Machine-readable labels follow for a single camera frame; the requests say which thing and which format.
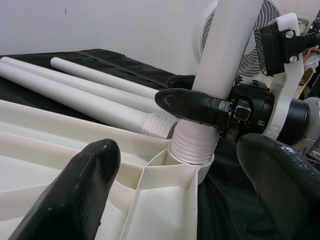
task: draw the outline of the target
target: white bracket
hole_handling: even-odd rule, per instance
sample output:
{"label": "white bracket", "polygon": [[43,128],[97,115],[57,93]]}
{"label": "white bracket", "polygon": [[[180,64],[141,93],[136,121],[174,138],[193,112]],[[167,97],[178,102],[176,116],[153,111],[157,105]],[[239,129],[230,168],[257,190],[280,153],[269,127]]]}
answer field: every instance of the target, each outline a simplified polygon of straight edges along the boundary
{"label": "white bracket", "polygon": [[[289,13],[276,18],[271,23],[277,23],[280,32],[291,30],[299,36],[298,18],[295,13]],[[302,53],[295,63],[284,64],[285,73],[274,76],[270,91],[274,95],[274,107],[264,135],[277,139],[287,118],[290,103],[295,95],[301,78],[304,75],[304,62]]]}

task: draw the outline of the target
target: silver screw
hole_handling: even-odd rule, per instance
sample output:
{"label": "silver screw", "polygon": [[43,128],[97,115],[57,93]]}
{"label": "silver screw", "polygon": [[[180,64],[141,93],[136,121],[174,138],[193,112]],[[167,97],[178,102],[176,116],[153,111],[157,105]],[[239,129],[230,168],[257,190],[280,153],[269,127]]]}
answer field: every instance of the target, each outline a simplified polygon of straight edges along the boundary
{"label": "silver screw", "polygon": [[298,58],[297,58],[297,56],[291,56],[289,58],[289,61],[290,61],[290,63],[294,64],[294,63],[296,63],[298,61]]}
{"label": "silver screw", "polygon": [[294,33],[293,31],[287,31],[287,32],[285,33],[285,37],[286,37],[287,39],[292,39],[294,35],[295,35],[295,33]]}

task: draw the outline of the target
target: white vertical pipe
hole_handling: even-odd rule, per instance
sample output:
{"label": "white vertical pipe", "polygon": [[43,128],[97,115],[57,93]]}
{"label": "white vertical pipe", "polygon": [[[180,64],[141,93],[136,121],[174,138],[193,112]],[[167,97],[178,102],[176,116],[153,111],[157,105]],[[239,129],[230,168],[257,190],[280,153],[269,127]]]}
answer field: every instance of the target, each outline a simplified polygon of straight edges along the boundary
{"label": "white vertical pipe", "polygon": [[[218,2],[192,90],[228,98],[262,3],[263,0]],[[217,128],[180,120],[169,153],[190,164],[205,164],[212,161],[218,140]],[[199,178],[204,179],[207,172],[201,174]]]}
{"label": "white vertical pipe", "polygon": [[263,0],[220,0],[192,90],[226,100]]}

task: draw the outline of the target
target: fan grille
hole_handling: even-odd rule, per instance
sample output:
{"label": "fan grille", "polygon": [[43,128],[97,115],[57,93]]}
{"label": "fan grille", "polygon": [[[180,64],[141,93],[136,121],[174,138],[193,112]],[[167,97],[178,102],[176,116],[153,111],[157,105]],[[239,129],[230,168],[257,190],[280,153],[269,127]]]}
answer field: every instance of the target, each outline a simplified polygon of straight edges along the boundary
{"label": "fan grille", "polygon": [[[201,43],[200,43],[201,53],[205,48],[214,15],[215,15],[215,10],[211,12],[211,14],[209,15],[205,23],[202,36],[201,36]],[[267,26],[273,19],[280,17],[280,15],[281,13],[278,12],[278,9],[270,1],[264,0],[253,30],[257,30]],[[238,73],[241,76],[246,76],[246,77],[254,77],[261,73],[258,51],[256,47],[254,47],[251,52],[245,54],[242,57],[242,60],[238,69]]]}

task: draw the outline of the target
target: black connector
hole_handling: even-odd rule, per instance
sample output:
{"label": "black connector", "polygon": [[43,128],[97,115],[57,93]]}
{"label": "black connector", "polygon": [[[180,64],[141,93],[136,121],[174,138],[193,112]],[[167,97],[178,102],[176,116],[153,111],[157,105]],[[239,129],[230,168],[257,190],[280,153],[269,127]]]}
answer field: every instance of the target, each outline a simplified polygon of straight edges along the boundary
{"label": "black connector", "polygon": [[294,30],[279,31],[277,23],[254,32],[261,71],[275,75],[285,71],[284,64],[295,63],[299,54],[320,42],[314,32],[297,36]]}

